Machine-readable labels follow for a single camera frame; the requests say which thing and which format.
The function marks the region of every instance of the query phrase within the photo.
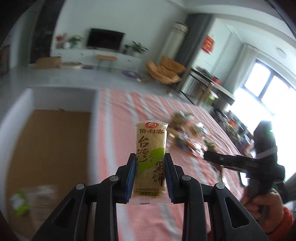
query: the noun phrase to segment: rice cracker package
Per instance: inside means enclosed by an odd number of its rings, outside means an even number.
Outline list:
[[[164,165],[167,127],[158,120],[136,124],[136,175],[130,204],[169,202]]]

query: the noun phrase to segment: human hand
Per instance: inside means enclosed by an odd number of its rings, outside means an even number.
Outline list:
[[[259,195],[250,200],[249,188],[244,190],[241,204],[249,211],[255,220],[260,220],[259,206],[266,205],[269,207],[266,218],[260,224],[266,233],[273,232],[281,223],[284,217],[283,202],[279,193],[272,189],[271,192]]]

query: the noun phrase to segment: pink striped tablecloth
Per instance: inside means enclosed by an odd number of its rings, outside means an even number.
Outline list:
[[[210,132],[210,139],[222,154],[236,155],[237,149],[227,135],[202,108],[173,99],[144,95],[135,92],[102,88],[99,90],[98,115],[98,183],[114,175],[119,166],[125,165],[130,153],[136,149],[135,124],[157,119],[169,121],[175,111],[189,111]],[[202,158],[195,158],[179,148],[170,151],[173,162],[184,173],[200,183],[214,185],[218,176],[212,166]],[[230,191],[240,198],[243,189],[236,172],[225,170]],[[207,228],[210,231],[207,206]],[[149,205],[117,204],[119,240],[124,241],[169,241],[181,240],[183,205],[162,203]]]

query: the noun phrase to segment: black tv screen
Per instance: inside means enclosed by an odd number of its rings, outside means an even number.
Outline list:
[[[124,33],[92,28],[87,41],[87,47],[105,48],[118,51]]]

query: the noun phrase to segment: white curtain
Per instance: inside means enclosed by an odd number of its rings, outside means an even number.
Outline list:
[[[256,61],[257,54],[258,49],[247,44],[242,46],[235,64],[223,83],[223,87],[231,94],[234,94],[248,77]]]

